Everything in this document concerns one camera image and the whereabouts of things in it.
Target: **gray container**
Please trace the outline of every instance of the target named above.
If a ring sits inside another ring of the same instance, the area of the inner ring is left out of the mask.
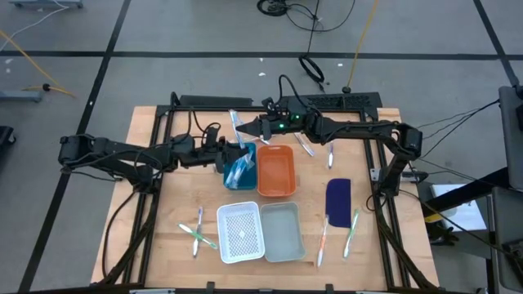
[[[266,204],[260,209],[269,262],[296,261],[305,257],[296,203]]]

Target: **orange container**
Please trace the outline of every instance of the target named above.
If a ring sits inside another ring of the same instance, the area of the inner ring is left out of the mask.
[[[262,146],[257,150],[258,193],[288,197],[296,191],[293,149],[286,145]]]

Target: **gray tile floor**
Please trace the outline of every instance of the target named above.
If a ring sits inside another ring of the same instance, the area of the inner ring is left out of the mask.
[[[84,2],[83,10],[71,9],[52,16],[16,41],[24,49],[35,51],[104,51],[123,0]],[[315,4],[312,0],[299,2],[308,7]],[[516,15],[523,9],[523,2],[482,2],[505,51],[523,54],[523,20]],[[255,4],[255,0],[132,0],[115,50],[306,50],[308,32],[293,27],[285,17],[261,15]],[[319,15],[324,26],[342,20],[350,4],[322,1]],[[358,0],[346,24],[332,33],[315,35],[311,50],[353,52],[371,6],[371,0]],[[12,33],[48,11],[17,9],[0,2],[0,29]],[[294,17],[303,25],[309,24],[299,14]],[[381,1],[362,51],[495,54],[472,0]],[[95,57],[35,60],[78,98],[51,93],[40,104],[0,104],[0,125],[13,126],[18,135],[0,176],[0,292],[16,291],[20,285],[60,177],[58,140],[76,132],[101,63],[101,58]],[[330,82],[326,92],[339,92],[346,83],[351,60],[315,61]],[[523,77],[523,61],[511,64]],[[250,96],[259,103],[277,95],[279,74],[287,74],[300,93],[319,93],[296,59],[112,58],[87,131],[94,136],[124,140],[133,107],[166,104],[171,91]],[[43,82],[45,78],[22,57],[0,57],[0,88],[18,89]],[[379,91],[386,107],[400,108],[403,120],[417,126],[485,105],[497,99],[498,87],[507,84],[498,60],[363,59],[358,62],[353,90]],[[485,143],[500,142],[502,135],[499,111],[492,107],[460,127],[427,159],[470,176],[483,176],[506,165],[503,146]],[[416,165],[428,172],[436,170],[422,163]],[[463,182],[446,174],[430,179],[437,183]],[[88,284],[112,189],[105,182],[71,178],[33,290]],[[471,292],[486,285],[483,260],[451,248],[435,247],[433,253],[443,287]]]

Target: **metal bracket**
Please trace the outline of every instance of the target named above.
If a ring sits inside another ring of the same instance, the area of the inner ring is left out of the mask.
[[[370,169],[370,180],[372,182],[378,182],[379,181],[379,172],[380,168],[371,168]],[[401,182],[409,182],[409,183],[421,183],[428,177],[428,174],[424,171],[416,171],[414,170],[414,173],[411,171],[403,171],[401,173]]]
[[[207,286],[205,288],[205,294],[213,294],[214,293],[214,282],[207,282]]]
[[[141,289],[141,290],[131,290],[129,294],[174,294],[176,289],[174,288],[165,288],[165,289]]]
[[[334,285],[332,285],[332,284],[325,284],[325,293],[326,294],[334,294]]]

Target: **white plastic basket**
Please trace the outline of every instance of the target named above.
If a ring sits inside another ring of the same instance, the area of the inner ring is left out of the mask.
[[[255,202],[218,208],[220,256],[226,264],[250,261],[265,254],[260,210]]]

